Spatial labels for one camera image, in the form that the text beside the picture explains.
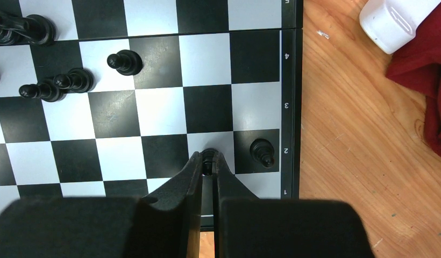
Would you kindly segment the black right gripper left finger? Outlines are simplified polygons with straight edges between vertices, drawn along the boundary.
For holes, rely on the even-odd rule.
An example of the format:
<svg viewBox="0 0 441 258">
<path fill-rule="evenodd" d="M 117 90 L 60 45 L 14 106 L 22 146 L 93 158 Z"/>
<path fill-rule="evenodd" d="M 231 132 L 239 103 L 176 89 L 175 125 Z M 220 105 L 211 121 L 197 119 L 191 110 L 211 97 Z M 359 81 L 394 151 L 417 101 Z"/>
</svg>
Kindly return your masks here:
<svg viewBox="0 0 441 258">
<path fill-rule="evenodd" d="M 0 257 L 198 257 L 202 156 L 144 197 L 26 197 L 0 214 Z"/>
</svg>

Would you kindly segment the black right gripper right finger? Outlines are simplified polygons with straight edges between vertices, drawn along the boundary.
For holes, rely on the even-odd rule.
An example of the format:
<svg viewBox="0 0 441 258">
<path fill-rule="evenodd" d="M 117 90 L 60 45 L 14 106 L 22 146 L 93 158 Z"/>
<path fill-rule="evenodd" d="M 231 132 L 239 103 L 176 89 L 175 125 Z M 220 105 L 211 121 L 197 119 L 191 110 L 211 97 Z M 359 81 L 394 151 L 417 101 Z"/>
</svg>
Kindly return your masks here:
<svg viewBox="0 0 441 258">
<path fill-rule="evenodd" d="M 212 159 L 216 257 L 373 257 L 360 216 L 327 199 L 261 199 Z"/>
</svg>

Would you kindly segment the black pawn piece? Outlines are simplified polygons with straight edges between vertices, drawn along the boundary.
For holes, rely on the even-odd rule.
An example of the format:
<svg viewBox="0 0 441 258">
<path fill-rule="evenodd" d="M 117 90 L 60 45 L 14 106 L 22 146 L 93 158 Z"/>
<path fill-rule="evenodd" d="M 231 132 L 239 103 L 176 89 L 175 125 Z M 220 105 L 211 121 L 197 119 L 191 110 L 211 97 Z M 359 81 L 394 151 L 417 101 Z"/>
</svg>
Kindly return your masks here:
<svg viewBox="0 0 441 258">
<path fill-rule="evenodd" d="M 143 68 L 141 57 L 128 49 L 110 54 L 106 61 L 110 68 L 124 76 L 137 75 Z"/>
<path fill-rule="evenodd" d="M 216 152 L 218 152 L 218 150 L 214 148 L 207 148 L 201 152 L 203 158 L 202 173 L 204 176 L 212 175 L 213 158 Z"/>
<path fill-rule="evenodd" d="M 274 166 L 274 147 L 266 139 L 255 139 L 250 145 L 250 155 L 255 162 L 265 168 Z"/>
</svg>

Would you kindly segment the black and white chessboard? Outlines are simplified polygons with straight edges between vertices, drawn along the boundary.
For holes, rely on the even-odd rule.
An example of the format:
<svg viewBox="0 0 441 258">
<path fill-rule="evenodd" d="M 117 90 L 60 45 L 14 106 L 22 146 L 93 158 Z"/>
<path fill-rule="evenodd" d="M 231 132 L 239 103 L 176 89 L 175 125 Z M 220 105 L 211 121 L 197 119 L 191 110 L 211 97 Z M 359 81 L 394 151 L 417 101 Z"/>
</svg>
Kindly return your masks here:
<svg viewBox="0 0 441 258">
<path fill-rule="evenodd" d="M 144 196 L 195 151 L 260 198 L 298 198 L 302 1 L 0 1 L 50 46 L 0 46 L 0 213 L 29 196 Z M 124 76 L 110 54 L 136 52 Z M 274 147 L 274 166 L 250 155 Z"/>
</svg>

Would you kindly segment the black knight piece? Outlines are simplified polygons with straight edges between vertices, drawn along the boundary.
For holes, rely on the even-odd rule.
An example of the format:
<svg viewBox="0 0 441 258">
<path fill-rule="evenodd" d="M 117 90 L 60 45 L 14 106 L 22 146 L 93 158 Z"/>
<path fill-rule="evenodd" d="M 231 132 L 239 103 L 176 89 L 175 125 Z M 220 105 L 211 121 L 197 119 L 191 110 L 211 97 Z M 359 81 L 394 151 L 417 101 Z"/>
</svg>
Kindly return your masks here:
<svg viewBox="0 0 441 258">
<path fill-rule="evenodd" d="M 0 45 L 14 45 L 27 42 L 31 45 L 46 46 L 55 41 L 54 24 L 41 15 L 18 17 L 0 11 Z"/>
</svg>

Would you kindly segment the red shirt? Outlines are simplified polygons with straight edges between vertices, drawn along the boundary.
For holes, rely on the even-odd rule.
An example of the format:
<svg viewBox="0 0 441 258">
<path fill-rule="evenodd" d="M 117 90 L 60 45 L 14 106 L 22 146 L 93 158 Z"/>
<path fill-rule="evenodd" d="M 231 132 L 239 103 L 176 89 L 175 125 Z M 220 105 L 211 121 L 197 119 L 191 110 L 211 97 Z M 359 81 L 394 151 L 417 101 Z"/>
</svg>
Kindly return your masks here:
<svg viewBox="0 0 441 258">
<path fill-rule="evenodd" d="M 424 138 L 441 157 L 441 3 L 393 54 L 386 78 L 425 95 Z"/>
</svg>

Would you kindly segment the white rack base foot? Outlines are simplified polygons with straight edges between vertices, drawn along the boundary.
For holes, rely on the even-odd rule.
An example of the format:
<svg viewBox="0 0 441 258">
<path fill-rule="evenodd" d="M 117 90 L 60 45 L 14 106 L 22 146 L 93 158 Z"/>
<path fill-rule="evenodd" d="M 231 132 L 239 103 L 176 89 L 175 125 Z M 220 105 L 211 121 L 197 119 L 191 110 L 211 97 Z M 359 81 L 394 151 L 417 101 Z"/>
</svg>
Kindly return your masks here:
<svg viewBox="0 0 441 258">
<path fill-rule="evenodd" d="M 386 54 L 393 54 L 416 36 L 417 28 L 441 0 L 369 0 L 359 13 L 368 37 Z"/>
</svg>

